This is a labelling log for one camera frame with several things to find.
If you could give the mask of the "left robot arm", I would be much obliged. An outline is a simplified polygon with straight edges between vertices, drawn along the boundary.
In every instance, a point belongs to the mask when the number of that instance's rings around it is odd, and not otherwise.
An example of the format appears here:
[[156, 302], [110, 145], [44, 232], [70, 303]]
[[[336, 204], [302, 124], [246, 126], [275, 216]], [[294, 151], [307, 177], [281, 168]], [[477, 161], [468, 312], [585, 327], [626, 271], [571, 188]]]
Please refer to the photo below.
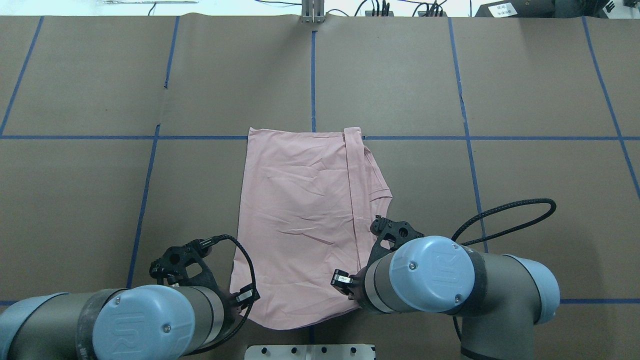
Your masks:
[[[237, 292], [221, 289], [205, 262], [223, 240], [249, 269], [249, 284]], [[228, 342], [259, 300], [249, 253], [228, 234], [169, 247], [149, 274], [155, 284], [17, 301], [1, 314], [1, 358], [178, 360]]]

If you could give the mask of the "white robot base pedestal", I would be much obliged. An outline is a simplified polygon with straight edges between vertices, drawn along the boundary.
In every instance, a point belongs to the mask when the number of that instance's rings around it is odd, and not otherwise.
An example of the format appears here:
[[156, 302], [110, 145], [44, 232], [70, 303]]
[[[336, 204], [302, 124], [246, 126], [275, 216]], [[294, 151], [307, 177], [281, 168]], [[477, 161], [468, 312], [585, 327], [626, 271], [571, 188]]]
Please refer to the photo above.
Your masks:
[[281, 344], [252, 345], [245, 360], [376, 360], [373, 344]]

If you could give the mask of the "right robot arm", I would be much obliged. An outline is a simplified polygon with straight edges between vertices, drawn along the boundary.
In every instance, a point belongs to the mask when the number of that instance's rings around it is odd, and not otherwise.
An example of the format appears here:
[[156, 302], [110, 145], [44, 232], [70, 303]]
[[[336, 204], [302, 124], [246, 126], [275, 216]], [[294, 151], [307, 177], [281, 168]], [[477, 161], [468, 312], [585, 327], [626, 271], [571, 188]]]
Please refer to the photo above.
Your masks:
[[532, 360], [534, 328], [550, 322], [561, 292], [546, 265], [491, 254], [405, 221], [377, 216], [367, 264], [336, 269], [334, 289], [375, 314], [441, 313], [460, 318], [462, 360]]

